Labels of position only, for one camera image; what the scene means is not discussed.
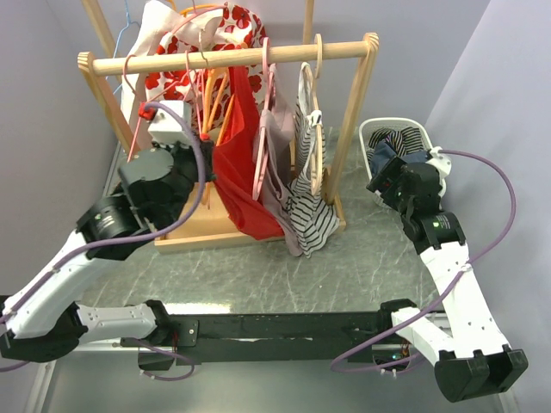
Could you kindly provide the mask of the pink plastic hanger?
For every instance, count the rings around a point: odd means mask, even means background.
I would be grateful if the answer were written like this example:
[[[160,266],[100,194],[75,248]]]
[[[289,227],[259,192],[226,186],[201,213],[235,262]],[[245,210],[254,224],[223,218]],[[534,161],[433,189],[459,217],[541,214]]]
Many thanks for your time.
[[[267,119],[268,113],[272,107],[272,96],[274,92],[274,73],[270,69],[269,64],[269,37],[263,38],[262,48],[262,66],[264,81],[266,82],[265,97],[263,101],[263,109],[260,113],[258,126],[258,146],[257,146],[257,161],[252,184],[252,199],[258,200],[262,191],[263,179],[267,169],[269,160],[269,152],[266,144],[267,138]]]

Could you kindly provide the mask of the dark striped tank top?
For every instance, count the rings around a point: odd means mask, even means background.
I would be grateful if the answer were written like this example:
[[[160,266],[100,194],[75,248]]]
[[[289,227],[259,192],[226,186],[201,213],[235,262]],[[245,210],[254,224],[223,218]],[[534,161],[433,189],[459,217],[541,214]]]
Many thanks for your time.
[[[421,131],[413,126],[401,130],[389,127],[376,129],[368,139],[368,147],[374,150],[380,141],[388,142],[399,156],[424,150]]]

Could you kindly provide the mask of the pale pink tank top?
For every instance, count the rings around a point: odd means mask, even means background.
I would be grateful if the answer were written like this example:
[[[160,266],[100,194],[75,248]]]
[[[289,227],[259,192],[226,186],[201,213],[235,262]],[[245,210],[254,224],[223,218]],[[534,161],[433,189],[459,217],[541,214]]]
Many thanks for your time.
[[[270,65],[274,73],[274,92],[272,107],[267,119],[266,144],[269,152],[267,169],[263,179],[260,202],[275,218],[283,231],[283,236],[292,256],[300,256],[297,234],[287,212],[290,196],[290,183],[293,180],[291,171],[290,143],[294,140],[294,115],[282,93],[277,89],[279,81],[276,65]],[[258,136],[253,144],[253,161],[257,161]]]

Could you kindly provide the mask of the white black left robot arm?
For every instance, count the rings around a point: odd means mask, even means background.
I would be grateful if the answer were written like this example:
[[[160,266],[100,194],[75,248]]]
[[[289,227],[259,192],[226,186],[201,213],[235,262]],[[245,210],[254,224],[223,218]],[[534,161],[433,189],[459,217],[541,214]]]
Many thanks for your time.
[[[1,305],[3,358],[55,361],[81,344],[108,339],[167,343],[176,327],[164,304],[97,308],[79,297],[99,276],[135,250],[182,225],[214,179],[214,143],[156,144],[118,169],[119,183],[77,221],[58,254],[19,293]]]

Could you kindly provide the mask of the red tank top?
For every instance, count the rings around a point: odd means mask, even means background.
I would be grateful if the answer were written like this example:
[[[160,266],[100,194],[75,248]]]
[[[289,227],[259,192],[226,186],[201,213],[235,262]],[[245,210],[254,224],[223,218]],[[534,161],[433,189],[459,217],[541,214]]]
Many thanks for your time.
[[[256,240],[281,237],[283,230],[259,201],[252,199],[255,173],[253,143],[260,115],[245,67],[229,69],[233,105],[225,115],[227,127],[214,148],[214,186],[236,228]]]

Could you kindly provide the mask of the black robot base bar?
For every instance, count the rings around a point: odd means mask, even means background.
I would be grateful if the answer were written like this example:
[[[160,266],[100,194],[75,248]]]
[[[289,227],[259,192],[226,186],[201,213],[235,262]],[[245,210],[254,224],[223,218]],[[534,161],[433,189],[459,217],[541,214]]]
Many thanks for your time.
[[[145,343],[174,347],[201,364],[234,361],[331,360],[391,327],[387,311],[193,314]]]

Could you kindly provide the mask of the white black striped tank top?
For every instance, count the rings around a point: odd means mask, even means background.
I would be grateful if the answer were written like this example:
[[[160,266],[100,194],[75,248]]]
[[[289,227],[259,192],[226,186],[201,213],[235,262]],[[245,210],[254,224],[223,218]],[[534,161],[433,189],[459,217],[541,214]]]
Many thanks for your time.
[[[322,188],[320,195],[310,193],[309,183],[306,174],[301,170],[302,161],[298,155],[301,132],[299,107],[296,99],[294,165],[296,177],[290,184],[287,209],[302,248],[302,254],[309,257],[313,252],[321,250],[325,246],[328,238],[338,229],[340,219],[337,209],[324,200]]]

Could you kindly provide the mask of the orange hanger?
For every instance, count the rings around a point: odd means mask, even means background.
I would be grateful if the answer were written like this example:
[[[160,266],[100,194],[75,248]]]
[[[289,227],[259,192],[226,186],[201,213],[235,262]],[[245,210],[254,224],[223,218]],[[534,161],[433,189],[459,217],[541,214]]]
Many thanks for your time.
[[[235,103],[235,95],[230,94],[227,108],[222,105],[222,97],[226,86],[230,82],[228,67],[207,68],[207,82],[202,87],[203,120],[201,125],[201,137],[212,140],[210,133],[214,130],[214,121],[217,118],[218,109],[223,115],[222,125],[216,135],[215,145],[219,146],[229,141],[227,130],[232,120],[232,111]]]

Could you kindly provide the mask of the navy blue tank top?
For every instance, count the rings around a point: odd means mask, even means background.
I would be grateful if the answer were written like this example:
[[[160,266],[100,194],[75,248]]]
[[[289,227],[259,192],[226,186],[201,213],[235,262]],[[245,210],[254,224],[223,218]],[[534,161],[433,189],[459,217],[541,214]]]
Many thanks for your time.
[[[396,156],[396,151],[388,142],[380,141],[369,160],[369,169],[372,175],[376,176]]]

